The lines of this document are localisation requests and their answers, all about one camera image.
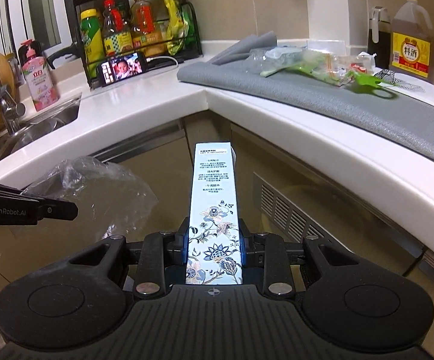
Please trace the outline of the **floral blue paper carton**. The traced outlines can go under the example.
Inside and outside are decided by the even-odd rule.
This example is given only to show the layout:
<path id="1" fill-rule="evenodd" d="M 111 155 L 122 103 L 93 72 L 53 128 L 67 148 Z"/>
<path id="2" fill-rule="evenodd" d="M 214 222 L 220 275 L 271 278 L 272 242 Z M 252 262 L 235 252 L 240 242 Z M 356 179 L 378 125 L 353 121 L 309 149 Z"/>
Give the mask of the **floral blue paper carton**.
<path id="1" fill-rule="evenodd" d="M 229 142 L 195 146 L 186 283 L 239 285 L 242 279 L 234 152 Z"/>

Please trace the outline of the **clear plastic bag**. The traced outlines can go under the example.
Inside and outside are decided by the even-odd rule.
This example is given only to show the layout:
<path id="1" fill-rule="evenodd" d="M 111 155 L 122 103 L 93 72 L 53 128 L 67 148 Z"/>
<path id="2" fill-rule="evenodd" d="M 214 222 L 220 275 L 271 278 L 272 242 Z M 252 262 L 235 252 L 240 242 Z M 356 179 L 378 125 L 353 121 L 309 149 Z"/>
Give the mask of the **clear plastic bag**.
<path id="1" fill-rule="evenodd" d="M 61 161 L 23 194 L 76 204 L 76 219 L 62 224 L 91 243 L 140 233 L 158 203 L 150 186 L 130 169 L 88 156 Z"/>

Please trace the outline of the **steel kitchen faucet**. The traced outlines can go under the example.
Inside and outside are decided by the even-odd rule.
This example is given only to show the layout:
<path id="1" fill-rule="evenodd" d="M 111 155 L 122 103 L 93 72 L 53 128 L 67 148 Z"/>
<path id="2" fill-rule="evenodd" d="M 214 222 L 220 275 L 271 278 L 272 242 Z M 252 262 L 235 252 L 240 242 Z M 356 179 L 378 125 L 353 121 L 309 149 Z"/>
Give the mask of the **steel kitchen faucet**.
<path id="1" fill-rule="evenodd" d="M 19 119 L 26 113 L 24 104 L 17 102 L 10 94 L 8 86 L 0 79 L 0 113 L 10 137 L 20 130 Z"/>

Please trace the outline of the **stainless steel sink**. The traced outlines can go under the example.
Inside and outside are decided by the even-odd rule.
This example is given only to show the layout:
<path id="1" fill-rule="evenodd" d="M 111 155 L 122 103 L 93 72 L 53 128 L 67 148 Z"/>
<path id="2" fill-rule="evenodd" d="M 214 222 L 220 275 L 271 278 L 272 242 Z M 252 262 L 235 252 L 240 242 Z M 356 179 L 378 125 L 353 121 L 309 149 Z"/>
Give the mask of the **stainless steel sink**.
<path id="1" fill-rule="evenodd" d="M 14 135 L 0 134 L 0 160 L 21 148 L 37 141 L 41 137 L 65 127 L 77 119 L 81 94 L 65 100 L 60 105 L 43 111 L 23 123 L 23 127 Z"/>

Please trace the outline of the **pink dish soap bottle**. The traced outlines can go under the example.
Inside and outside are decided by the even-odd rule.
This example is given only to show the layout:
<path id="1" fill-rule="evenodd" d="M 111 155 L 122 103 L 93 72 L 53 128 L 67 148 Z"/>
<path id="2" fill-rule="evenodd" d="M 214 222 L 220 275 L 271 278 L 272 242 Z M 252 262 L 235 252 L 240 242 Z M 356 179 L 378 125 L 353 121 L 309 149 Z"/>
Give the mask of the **pink dish soap bottle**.
<path id="1" fill-rule="evenodd" d="M 38 41 L 28 39 L 18 49 L 21 71 L 29 87 L 35 110 L 42 111 L 59 100 L 46 58 Z"/>

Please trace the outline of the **smartphone showing video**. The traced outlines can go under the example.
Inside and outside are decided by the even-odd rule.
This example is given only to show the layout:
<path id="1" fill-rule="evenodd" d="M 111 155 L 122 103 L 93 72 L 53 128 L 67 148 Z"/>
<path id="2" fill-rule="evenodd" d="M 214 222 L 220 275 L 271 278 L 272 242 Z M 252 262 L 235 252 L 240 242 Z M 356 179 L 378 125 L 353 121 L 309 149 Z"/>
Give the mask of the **smartphone showing video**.
<path id="1" fill-rule="evenodd" d="M 142 52 L 127 54 L 101 63 L 97 69 L 97 79 L 101 86 L 136 77 L 148 71 L 147 59 Z"/>

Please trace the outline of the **grey counter mat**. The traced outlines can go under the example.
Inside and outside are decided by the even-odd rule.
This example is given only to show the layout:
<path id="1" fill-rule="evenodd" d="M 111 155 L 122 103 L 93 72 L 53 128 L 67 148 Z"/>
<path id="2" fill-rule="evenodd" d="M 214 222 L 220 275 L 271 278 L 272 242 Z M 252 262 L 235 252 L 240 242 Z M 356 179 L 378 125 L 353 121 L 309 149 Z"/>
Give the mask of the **grey counter mat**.
<path id="1" fill-rule="evenodd" d="M 264 78 L 247 61 L 252 50 L 277 45 L 275 33 L 250 35 L 206 63 L 179 69 L 181 82 L 241 94 L 311 111 L 374 133 L 434 161 L 434 106 L 384 89 L 338 88 L 303 74 L 277 72 Z"/>

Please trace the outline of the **green plastic utensil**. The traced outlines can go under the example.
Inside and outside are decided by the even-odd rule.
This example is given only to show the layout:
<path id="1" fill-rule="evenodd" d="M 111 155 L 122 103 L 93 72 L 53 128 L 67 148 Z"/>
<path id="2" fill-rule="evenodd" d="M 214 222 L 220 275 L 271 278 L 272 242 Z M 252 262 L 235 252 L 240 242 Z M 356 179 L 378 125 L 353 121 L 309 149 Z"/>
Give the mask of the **green plastic utensil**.
<path id="1" fill-rule="evenodd" d="M 345 89 L 355 94 L 368 94 L 385 100 L 395 100 L 397 94 L 380 86 L 381 80 L 367 73 L 351 71 Z"/>

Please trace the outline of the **green yellow oil bottle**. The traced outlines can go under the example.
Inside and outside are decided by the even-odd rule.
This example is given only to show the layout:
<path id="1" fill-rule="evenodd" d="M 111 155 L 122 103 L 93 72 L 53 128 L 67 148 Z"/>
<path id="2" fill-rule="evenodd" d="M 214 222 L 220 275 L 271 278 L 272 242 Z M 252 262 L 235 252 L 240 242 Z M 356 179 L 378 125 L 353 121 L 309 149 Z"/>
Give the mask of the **green yellow oil bottle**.
<path id="1" fill-rule="evenodd" d="M 95 8 L 84 10 L 81 15 L 80 30 L 86 56 L 86 67 L 91 79 L 96 78 L 98 63 L 105 58 L 98 11 Z"/>

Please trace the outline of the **red cap sauce bottle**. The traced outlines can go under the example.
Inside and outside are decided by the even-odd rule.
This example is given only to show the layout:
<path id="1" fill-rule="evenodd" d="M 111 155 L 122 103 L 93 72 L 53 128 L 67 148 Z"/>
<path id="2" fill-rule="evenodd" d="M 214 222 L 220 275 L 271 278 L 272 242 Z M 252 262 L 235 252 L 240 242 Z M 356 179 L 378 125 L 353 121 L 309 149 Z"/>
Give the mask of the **red cap sauce bottle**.
<path id="1" fill-rule="evenodd" d="M 131 32 L 114 0 L 104 0 L 103 41 L 108 57 L 133 50 Z"/>

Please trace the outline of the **yellow green snack bags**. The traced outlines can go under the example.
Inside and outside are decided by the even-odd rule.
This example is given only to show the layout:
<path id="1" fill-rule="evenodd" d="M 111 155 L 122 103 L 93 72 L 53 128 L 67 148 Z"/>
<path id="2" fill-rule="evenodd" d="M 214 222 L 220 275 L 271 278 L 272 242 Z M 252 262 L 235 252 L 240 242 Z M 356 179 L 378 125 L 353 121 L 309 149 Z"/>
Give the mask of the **yellow green snack bags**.
<path id="1" fill-rule="evenodd" d="M 181 5 L 178 0 L 164 0 L 169 22 L 166 27 L 167 51 L 171 56 L 181 50 L 190 50 L 196 44 L 196 30 L 189 4 Z"/>

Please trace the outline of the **yellow cap oil bottle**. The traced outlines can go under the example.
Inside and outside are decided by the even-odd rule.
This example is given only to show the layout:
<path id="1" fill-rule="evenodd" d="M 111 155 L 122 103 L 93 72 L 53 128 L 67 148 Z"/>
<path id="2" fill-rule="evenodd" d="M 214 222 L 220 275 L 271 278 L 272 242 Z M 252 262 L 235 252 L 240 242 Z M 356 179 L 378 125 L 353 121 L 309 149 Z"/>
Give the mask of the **yellow cap oil bottle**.
<path id="1" fill-rule="evenodd" d="M 147 58 L 164 55 L 162 32 L 155 27 L 152 5 L 147 0 L 134 0 L 131 6 L 131 36 L 133 47 Z"/>

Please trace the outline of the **black metal spice rack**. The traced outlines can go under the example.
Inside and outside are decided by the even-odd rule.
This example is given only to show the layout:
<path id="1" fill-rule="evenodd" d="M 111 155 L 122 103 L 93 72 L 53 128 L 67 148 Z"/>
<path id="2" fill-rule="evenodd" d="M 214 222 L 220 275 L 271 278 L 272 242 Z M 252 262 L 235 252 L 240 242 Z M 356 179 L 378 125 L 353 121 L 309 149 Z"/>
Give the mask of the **black metal spice rack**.
<path id="1" fill-rule="evenodd" d="M 188 0 L 65 0 L 74 43 L 91 88 L 201 56 Z"/>

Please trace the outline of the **dark soy sauce dispenser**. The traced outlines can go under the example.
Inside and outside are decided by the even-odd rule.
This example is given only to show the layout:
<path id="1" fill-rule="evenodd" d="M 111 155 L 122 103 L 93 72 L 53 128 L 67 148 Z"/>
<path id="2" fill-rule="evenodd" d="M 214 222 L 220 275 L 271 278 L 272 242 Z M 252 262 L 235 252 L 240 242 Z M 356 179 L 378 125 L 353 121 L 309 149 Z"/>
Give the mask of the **dark soy sauce dispenser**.
<path id="1" fill-rule="evenodd" d="M 388 69 L 390 65 L 390 16 L 385 7 L 371 9 L 368 29 L 368 54 L 374 55 L 376 66 Z"/>

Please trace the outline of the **yellow label cooking wine jug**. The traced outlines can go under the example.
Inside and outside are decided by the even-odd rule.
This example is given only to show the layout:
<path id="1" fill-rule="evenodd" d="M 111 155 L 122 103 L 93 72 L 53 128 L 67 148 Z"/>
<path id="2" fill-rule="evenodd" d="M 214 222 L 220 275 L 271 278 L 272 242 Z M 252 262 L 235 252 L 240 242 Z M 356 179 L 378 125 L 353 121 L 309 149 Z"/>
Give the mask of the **yellow label cooking wine jug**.
<path id="1" fill-rule="evenodd" d="M 391 21 L 390 69 L 431 81 L 433 63 L 432 20 L 418 0 L 406 0 Z"/>

